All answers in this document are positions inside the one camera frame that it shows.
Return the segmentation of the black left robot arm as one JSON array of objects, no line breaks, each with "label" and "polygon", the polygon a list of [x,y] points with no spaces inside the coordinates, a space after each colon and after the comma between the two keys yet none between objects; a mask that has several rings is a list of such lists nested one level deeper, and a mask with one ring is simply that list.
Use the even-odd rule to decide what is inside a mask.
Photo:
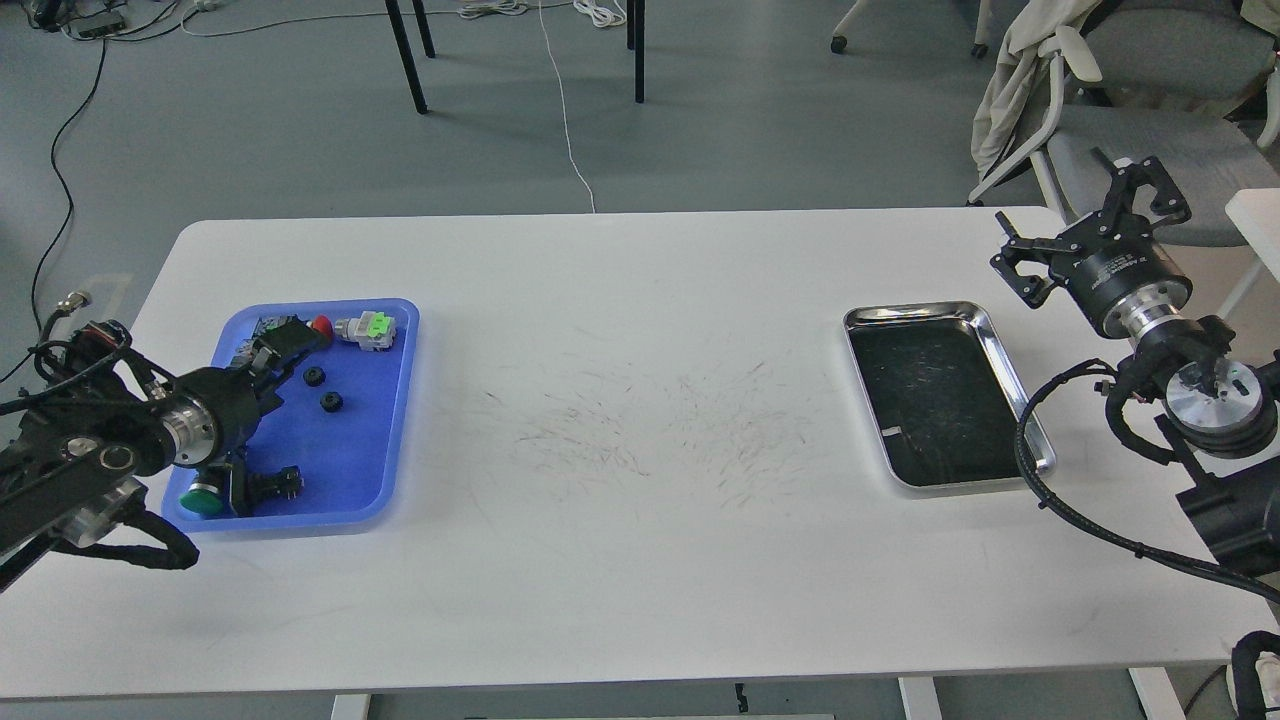
[{"label": "black left robot arm", "polygon": [[54,327],[90,304],[69,293],[45,318],[29,350],[46,382],[3,405],[20,433],[3,450],[3,585],[46,553],[183,570],[198,560],[192,539],[147,509],[145,478],[192,469],[184,503],[197,514],[250,515],[270,498],[293,498],[298,468],[253,473],[247,443],[282,405],[279,388],[334,331],[325,316],[283,316],[256,334],[246,357],[175,375],[140,354],[118,322],[91,322],[67,340]]}]

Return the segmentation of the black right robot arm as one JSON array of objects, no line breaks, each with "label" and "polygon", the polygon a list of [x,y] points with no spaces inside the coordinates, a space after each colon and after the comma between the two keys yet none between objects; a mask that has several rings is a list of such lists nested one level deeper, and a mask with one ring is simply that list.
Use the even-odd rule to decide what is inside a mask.
[{"label": "black right robot arm", "polygon": [[[1128,340],[1132,354],[1112,366],[1089,359],[1055,375],[1016,410],[1014,457],[1023,480],[1065,523],[1137,559],[1277,602],[1265,577],[1277,570],[1277,460],[1263,451],[1277,438],[1277,364],[1233,359],[1233,328],[1220,316],[1184,316],[1190,279],[1155,238],[1190,219],[1190,208],[1162,163],[1110,160],[1102,206],[1053,238],[1021,236],[997,215],[1006,241],[991,265],[1028,307],[1066,290],[1092,329]],[[1124,448],[1160,465],[1184,468],[1192,486],[1178,503],[1211,552],[1199,560],[1110,530],[1060,498],[1030,455],[1036,407],[1068,382],[1097,375],[1103,418]]]}]

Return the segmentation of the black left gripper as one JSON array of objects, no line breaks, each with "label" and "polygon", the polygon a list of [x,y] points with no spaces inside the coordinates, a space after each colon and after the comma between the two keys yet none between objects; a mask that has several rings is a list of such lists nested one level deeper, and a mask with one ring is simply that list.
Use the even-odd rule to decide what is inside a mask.
[{"label": "black left gripper", "polygon": [[198,468],[228,454],[227,503],[238,518],[253,516],[246,451],[236,448],[283,405],[279,386],[306,357],[330,345],[330,332],[307,322],[283,322],[250,338],[244,366],[206,366],[178,377],[165,398],[172,464]]}]

